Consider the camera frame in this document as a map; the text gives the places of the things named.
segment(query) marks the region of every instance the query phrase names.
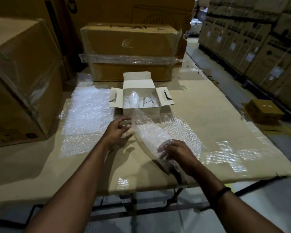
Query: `bubble wrap sheet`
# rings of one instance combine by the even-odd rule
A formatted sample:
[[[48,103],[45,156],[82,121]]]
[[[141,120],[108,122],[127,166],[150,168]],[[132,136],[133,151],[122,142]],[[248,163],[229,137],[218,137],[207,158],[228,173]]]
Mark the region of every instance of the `bubble wrap sheet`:
[[[62,156],[89,152],[114,120],[114,108],[109,107],[111,90],[89,85],[88,77],[78,74],[71,102],[60,115],[64,120],[62,134],[66,136]]]
[[[166,160],[167,153],[162,144],[170,144],[172,139],[184,141],[195,156],[201,154],[204,146],[192,129],[170,112],[155,123],[140,109],[134,111],[132,127],[163,168],[169,172],[171,166],[179,169],[175,161]]]

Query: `black metal frame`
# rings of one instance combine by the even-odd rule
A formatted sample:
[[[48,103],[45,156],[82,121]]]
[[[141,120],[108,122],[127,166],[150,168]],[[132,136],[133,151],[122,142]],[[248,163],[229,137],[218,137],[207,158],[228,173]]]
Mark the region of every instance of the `black metal frame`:
[[[286,176],[280,177],[276,176],[269,180],[260,180],[244,189],[241,189],[240,191],[235,192],[235,195],[238,197],[244,196],[250,192],[253,192],[255,190],[258,190],[260,188],[263,188],[275,181],[281,180],[287,178]],[[116,212],[116,213],[109,213],[109,214],[102,214],[102,215],[95,215],[90,216],[89,222],[95,222],[95,221],[101,221],[106,219],[113,219],[113,218],[121,218],[121,217],[128,217],[128,216],[139,216],[139,215],[145,215],[150,213],[159,213],[159,212],[168,212],[168,211],[176,211],[176,210],[183,210],[183,209],[194,209],[195,211],[202,212],[210,209],[208,202],[202,202],[202,203],[189,203],[189,204],[179,204],[179,205],[171,205],[178,202],[178,196],[183,191],[183,188],[178,189],[174,196],[167,200],[167,204],[164,207],[157,207],[157,208],[145,208],[145,209],[139,209],[136,210],[136,204],[140,203],[138,200],[134,198],[134,194],[130,195],[121,195],[120,199],[121,202],[114,203],[114,204],[106,204],[103,205],[103,200],[101,200],[101,203],[99,206],[94,206],[92,208],[92,211],[98,211],[98,210],[104,210],[104,209],[113,209],[113,208],[121,208],[124,207],[126,211],[124,212]],[[18,222],[12,222],[9,220],[3,220],[0,219],[0,227],[5,228],[13,228],[13,229],[25,229],[35,211],[36,208],[43,208],[43,204],[37,204],[34,205],[33,208],[30,211],[29,217],[26,221],[26,223],[18,223]]]

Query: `white box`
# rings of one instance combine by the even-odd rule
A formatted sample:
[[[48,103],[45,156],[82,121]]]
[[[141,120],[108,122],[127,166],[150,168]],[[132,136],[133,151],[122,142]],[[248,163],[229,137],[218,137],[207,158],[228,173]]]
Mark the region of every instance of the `white box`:
[[[109,107],[122,108],[125,116],[132,116],[134,109],[123,108],[125,96],[136,92],[140,97],[157,97],[160,107],[141,108],[150,118],[159,118],[161,107],[174,105],[167,87],[156,88],[151,79],[151,72],[131,72],[124,73],[123,89],[112,88],[110,94]]]

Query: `forearm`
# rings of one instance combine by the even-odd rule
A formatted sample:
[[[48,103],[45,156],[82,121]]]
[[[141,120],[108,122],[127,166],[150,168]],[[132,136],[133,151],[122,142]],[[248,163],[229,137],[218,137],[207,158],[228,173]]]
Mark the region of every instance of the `forearm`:
[[[100,141],[24,232],[83,232],[109,146]]]
[[[208,200],[224,188],[224,184],[201,163],[196,164],[195,170],[193,177]],[[219,199],[214,211],[228,233],[282,232],[231,191]]]

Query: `hand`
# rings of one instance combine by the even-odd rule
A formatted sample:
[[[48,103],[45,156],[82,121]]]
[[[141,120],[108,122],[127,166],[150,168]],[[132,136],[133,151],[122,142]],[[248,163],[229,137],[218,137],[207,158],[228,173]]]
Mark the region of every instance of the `hand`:
[[[168,151],[167,158],[175,160],[189,176],[193,176],[202,165],[183,141],[172,140],[171,145],[164,145],[163,148]]]
[[[109,147],[114,145],[122,137],[122,135],[125,132],[127,132],[131,127],[130,124],[123,126],[120,125],[120,123],[124,120],[130,119],[131,119],[130,117],[121,117],[112,121],[107,127],[107,130],[105,131],[103,136],[101,137],[101,141],[105,142],[105,144],[108,145]]]

